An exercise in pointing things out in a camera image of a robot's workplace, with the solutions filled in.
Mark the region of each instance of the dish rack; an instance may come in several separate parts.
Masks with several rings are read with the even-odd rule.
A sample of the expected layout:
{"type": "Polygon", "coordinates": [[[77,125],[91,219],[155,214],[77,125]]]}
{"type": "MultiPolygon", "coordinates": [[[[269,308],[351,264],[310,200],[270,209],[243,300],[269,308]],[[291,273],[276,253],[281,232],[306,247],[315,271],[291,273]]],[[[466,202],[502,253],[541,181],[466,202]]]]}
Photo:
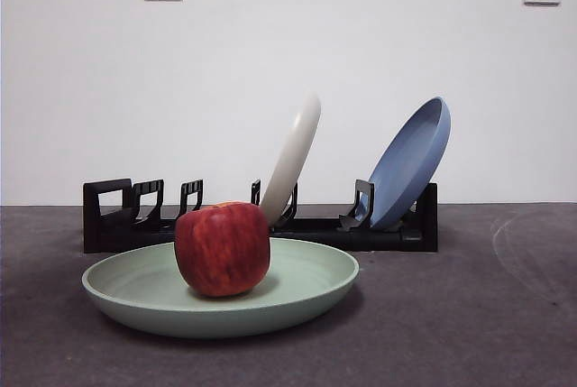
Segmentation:
{"type": "MultiPolygon", "coordinates": [[[[437,252],[437,186],[429,182],[416,204],[396,225],[386,231],[371,230],[374,185],[356,180],[355,199],[346,215],[329,218],[297,217],[298,184],[290,202],[270,230],[270,236],[292,238],[330,245],[346,251],[404,251],[437,252]],[[366,212],[359,213],[362,196],[366,197],[366,212]]],[[[188,197],[196,195],[192,210],[201,208],[203,181],[185,182],[180,188],[179,212],[174,218],[162,218],[160,210],[164,196],[164,180],[132,184],[130,179],[88,182],[83,186],[84,252],[125,252],[153,244],[174,241],[177,219],[188,211],[188,197]],[[102,213],[99,195],[122,191],[122,207],[102,213]],[[141,196],[156,193],[156,204],[146,215],[139,217],[141,196]]],[[[259,205],[261,181],[251,188],[251,202],[259,205]]]]}

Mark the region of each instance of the plate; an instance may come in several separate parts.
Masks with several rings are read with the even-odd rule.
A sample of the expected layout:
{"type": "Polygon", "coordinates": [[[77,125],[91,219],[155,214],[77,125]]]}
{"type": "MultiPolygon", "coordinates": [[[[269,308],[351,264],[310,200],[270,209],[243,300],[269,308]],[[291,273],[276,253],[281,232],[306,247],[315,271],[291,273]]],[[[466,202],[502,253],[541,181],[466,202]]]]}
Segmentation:
{"type": "Polygon", "coordinates": [[[316,95],[308,98],[295,118],[287,141],[280,152],[269,185],[262,197],[261,210],[273,226],[289,202],[298,175],[307,159],[321,116],[321,102],[316,95]]]}
{"type": "Polygon", "coordinates": [[[184,282],[174,244],[120,253],[88,268],[82,284],[110,318],[164,336],[249,336],[295,326],[329,310],[351,288],[359,264],[326,245],[270,239],[270,268],[251,291],[209,299],[184,282]]]}
{"type": "MultiPolygon", "coordinates": [[[[403,125],[382,154],[369,182],[374,183],[371,228],[395,225],[433,177],[451,132],[451,115],[442,98],[424,103],[403,125]]],[[[366,211],[361,196],[357,218],[366,211]]]]}

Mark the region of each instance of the gray table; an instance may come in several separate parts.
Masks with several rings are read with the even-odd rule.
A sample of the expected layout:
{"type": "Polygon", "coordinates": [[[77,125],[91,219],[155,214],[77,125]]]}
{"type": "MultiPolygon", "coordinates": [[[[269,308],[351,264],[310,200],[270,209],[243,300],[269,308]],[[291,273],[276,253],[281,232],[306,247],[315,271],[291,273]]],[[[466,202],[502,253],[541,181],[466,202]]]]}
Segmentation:
{"type": "Polygon", "coordinates": [[[197,341],[120,326],[82,272],[80,207],[2,208],[2,385],[574,386],[577,205],[439,208],[439,253],[354,253],[304,325],[197,341]]]}

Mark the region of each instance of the light green plate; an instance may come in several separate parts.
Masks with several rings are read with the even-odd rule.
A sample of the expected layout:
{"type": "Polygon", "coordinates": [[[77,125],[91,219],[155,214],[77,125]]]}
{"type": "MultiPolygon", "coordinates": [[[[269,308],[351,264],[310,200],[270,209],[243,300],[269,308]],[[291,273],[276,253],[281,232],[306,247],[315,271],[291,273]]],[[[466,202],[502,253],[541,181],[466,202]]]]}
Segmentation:
{"type": "Polygon", "coordinates": [[[270,268],[251,291],[207,299],[184,282],[174,244],[120,253],[88,268],[82,284],[110,318],[157,335],[249,336],[295,326],[336,304],[351,288],[359,264],[326,245],[270,239],[270,268]]]}

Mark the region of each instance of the apple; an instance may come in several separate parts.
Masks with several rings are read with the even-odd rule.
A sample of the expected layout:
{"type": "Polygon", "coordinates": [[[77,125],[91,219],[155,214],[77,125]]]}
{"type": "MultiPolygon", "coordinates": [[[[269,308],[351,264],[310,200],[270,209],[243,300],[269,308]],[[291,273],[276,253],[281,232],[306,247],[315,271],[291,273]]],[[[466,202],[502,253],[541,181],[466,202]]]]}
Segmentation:
{"type": "Polygon", "coordinates": [[[190,211],[177,220],[174,251],[180,274],[196,292],[207,297],[240,294],[269,269],[267,219],[248,202],[190,211]]]}

